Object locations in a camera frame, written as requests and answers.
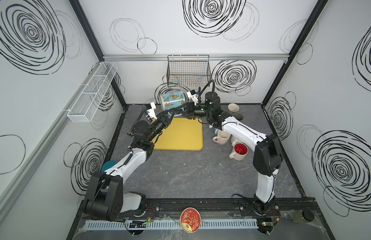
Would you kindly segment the blue butterfly mug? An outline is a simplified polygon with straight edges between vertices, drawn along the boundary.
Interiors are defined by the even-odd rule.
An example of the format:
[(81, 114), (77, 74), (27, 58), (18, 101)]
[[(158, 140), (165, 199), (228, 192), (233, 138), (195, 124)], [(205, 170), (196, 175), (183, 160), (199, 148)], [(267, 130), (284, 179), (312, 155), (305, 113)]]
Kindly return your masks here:
[(161, 94), (159, 102), (163, 111), (172, 108), (177, 108), (186, 103), (186, 96), (182, 91), (172, 91), (169, 93)]

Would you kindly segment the small grey mug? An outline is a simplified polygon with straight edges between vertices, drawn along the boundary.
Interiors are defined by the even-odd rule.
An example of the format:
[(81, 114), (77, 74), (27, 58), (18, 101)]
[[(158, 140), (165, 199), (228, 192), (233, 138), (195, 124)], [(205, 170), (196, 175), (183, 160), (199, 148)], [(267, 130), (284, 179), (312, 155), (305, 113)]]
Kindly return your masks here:
[(228, 110), (233, 114), (233, 113), (236, 113), (239, 111), (239, 105), (237, 104), (234, 104), (234, 103), (231, 103), (231, 104), (228, 104), (227, 106)]

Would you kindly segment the large grey-beige mug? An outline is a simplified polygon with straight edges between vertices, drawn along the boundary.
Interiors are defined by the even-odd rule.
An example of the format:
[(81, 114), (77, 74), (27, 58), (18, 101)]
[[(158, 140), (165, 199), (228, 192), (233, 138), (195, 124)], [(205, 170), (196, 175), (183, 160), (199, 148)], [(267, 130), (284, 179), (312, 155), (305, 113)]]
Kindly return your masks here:
[(242, 120), (244, 119), (243, 114), (241, 114), (241, 113), (239, 113), (239, 112), (235, 112), (235, 113), (233, 113), (232, 116), (233, 116), (236, 120), (238, 120), (238, 121), (242, 121)]

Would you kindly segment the pink mug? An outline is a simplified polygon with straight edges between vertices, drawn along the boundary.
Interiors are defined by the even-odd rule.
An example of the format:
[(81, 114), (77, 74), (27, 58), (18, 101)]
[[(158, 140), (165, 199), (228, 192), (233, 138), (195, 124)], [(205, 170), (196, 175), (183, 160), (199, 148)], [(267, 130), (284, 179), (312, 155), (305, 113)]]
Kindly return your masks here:
[(230, 136), (230, 133), (218, 130), (216, 136), (212, 140), (219, 145), (225, 145), (229, 141)]

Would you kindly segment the speckled white mug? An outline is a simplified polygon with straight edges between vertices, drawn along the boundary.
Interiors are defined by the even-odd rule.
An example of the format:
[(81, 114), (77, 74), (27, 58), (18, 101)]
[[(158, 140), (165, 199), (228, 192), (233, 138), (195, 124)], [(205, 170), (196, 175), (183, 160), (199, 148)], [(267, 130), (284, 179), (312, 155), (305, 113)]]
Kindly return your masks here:
[(240, 143), (243, 143), (243, 141), (241, 141), (240, 139), (238, 139), (237, 137), (231, 135), (230, 137), (230, 142), (231, 142), (231, 146), (234, 147), (236, 144), (240, 144)]

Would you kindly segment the cream mug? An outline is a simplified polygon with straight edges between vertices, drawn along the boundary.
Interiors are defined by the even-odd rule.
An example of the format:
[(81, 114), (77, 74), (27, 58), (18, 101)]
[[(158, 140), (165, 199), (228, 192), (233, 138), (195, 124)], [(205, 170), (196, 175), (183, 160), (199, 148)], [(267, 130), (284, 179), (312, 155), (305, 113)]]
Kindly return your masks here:
[(242, 161), (248, 154), (248, 151), (248, 147), (245, 144), (237, 143), (233, 146), (233, 149), (228, 157), (236, 161)]

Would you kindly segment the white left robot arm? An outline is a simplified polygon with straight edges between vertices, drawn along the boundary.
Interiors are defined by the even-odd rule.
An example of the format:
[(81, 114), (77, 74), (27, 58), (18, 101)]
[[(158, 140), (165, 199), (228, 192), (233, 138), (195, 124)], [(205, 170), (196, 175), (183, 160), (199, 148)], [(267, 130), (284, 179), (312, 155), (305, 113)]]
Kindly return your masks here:
[(83, 201), (83, 211), (94, 220), (114, 221), (121, 213), (145, 212), (145, 195), (137, 192), (125, 194), (123, 185), (128, 177), (148, 160), (154, 150), (153, 139), (158, 139), (162, 131), (169, 127), (174, 115), (185, 106), (173, 108), (153, 116), (153, 109), (146, 110), (155, 119), (148, 123), (138, 117), (130, 134), (133, 140), (128, 154), (104, 172), (95, 172), (89, 181)]

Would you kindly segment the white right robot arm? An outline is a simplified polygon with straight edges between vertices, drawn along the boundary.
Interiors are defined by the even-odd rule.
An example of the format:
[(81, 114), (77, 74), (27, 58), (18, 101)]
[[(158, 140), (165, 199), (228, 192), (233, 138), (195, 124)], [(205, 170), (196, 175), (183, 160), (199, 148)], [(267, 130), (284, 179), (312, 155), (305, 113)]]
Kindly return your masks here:
[(207, 123), (238, 138), (253, 152), (253, 166), (258, 172), (257, 189), (254, 195), (253, 208), (259, 215), (270, 212), (275, 201), (275, 180), (283, 161), (281, 143), (274, 134), (260, 133), (237, 120), (220, 106), (220, 98), (215, 92), (208, 92), (205, 104), (192, 90), (186, 93), (190, 100), (182, 108), (183, 116), (190, 119), (205, 117)]

